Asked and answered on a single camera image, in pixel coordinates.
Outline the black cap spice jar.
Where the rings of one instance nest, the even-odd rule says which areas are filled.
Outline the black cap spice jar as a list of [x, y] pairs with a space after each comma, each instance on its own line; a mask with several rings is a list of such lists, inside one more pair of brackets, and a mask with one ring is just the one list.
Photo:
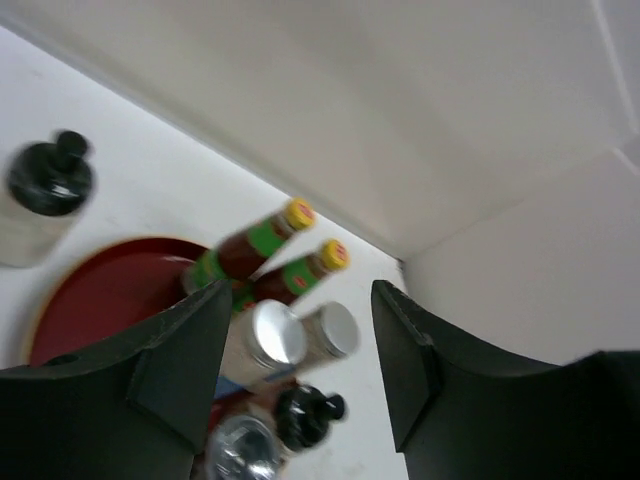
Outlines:
[[267, 408], [279, 441], [281, 460], [286, 462], [313, 450], [330, 436], [334, 424], [348, 414], [344, 397], [325, 394], [309, 384], [285, 384]]

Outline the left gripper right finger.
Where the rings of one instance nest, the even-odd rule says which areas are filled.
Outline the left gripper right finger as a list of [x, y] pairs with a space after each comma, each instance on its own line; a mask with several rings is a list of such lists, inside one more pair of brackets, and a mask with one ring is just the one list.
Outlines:
[[566, 365], [508, 352], [371, 288], [396, 450], [413, 479], [635, 479], [639, 355]]

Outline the sauce bottle yellow cap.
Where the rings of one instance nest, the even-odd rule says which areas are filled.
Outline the sauce bottle yellow cap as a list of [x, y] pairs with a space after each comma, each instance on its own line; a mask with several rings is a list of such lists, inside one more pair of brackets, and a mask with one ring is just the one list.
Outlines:
[[233, 312], [243, 312], [264, 300], [290, 306], [349, 264], [346, 246], [337, 239], [329, 239], [318, 250], [290, 260], [253, 281], [234, 301]]
[[299, 233], [315, 224], [315, 211], [300, 197], [206, 250], [182, 274], [186, 294], [218, 280], [244, 282]]

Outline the blue label peppercorn jar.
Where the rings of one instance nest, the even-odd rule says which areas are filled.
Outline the blue label peppercorn jar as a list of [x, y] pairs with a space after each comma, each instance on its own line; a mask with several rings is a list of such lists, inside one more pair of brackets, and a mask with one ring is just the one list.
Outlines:
[[305, 358], [307, 333], [283, 303], [261, 301], [229, 325], [215, 397], [258, 391], [289, 376]]

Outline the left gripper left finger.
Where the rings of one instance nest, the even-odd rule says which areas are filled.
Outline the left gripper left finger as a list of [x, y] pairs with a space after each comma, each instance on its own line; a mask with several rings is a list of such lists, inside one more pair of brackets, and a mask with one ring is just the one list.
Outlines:
[[231, 288], [41, 366], [1, 373], [5, 479], [186, 479], [205, 443]]

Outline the blue label jar silver lid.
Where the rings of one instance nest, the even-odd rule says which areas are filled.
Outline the blue label jar silver lid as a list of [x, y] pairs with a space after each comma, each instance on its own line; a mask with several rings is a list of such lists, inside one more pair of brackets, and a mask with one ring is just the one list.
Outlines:
[[352, 356], [360, 346], [360, 329], [342, 304], [328, 302], [299, 318], [307, 338], [307, 352], [296, 365], [302, 374]]

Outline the chrome top grinder jar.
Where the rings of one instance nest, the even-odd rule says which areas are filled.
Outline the chrome top grinder jar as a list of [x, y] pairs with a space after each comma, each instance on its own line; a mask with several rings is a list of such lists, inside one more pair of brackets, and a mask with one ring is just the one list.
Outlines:
[[225, 418], [209, 435], [203, 470], [207, 479], [278, 478], [280, 448], [276, 435], [258, 417]]

